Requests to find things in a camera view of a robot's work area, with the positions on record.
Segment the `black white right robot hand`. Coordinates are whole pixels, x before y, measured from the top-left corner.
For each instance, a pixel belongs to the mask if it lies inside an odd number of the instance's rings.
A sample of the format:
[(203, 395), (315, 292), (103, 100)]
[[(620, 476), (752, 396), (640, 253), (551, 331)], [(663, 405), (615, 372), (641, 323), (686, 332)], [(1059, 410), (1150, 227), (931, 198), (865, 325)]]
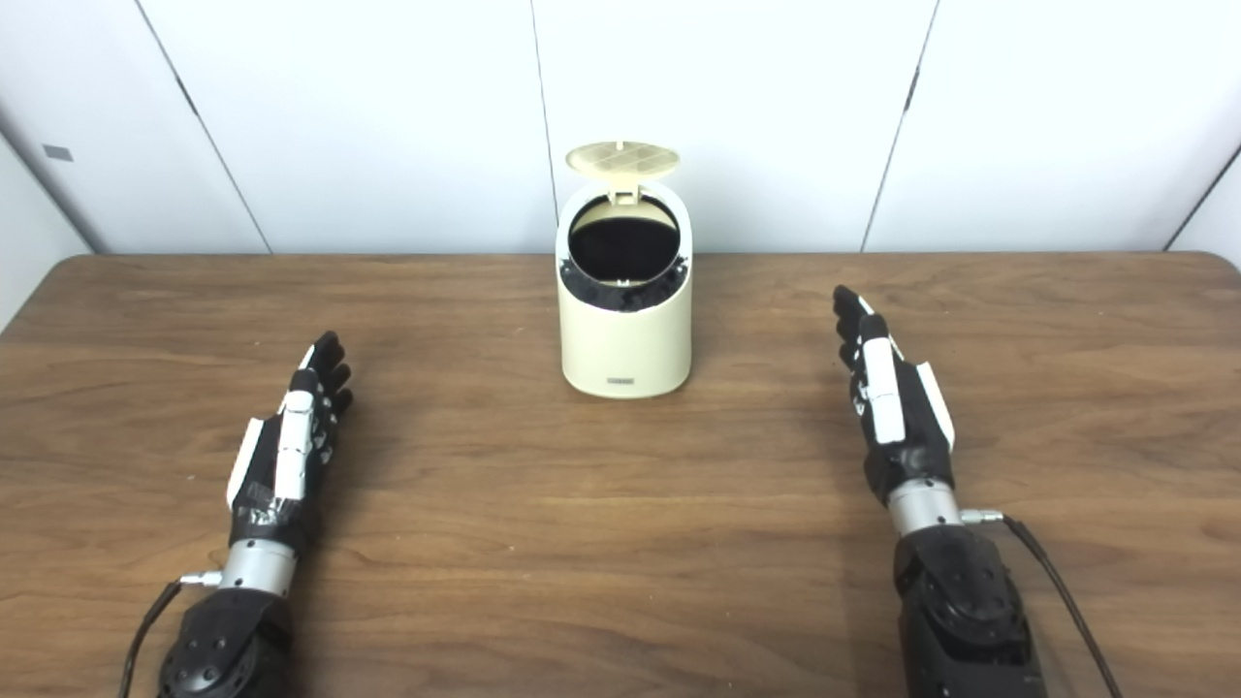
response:
[(866, 441), (869, 491), (886, 504), (908, 482), (954, 486), (956, 428), (934, 366), (908, 361), (886, 319), (849, 287), (836, 286), (831, 302), (849, 397)]

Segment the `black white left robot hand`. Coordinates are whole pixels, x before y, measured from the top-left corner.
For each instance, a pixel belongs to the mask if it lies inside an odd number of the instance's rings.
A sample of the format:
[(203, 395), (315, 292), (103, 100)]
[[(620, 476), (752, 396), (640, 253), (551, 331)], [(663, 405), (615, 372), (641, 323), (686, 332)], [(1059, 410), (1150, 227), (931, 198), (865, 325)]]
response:
[(252, 417), (230, 473), (230, 543), (274, 542), (307, 553), (321, 534), (321, 488), (352, 402), (336, 332), (307, 349), (276, 412)]

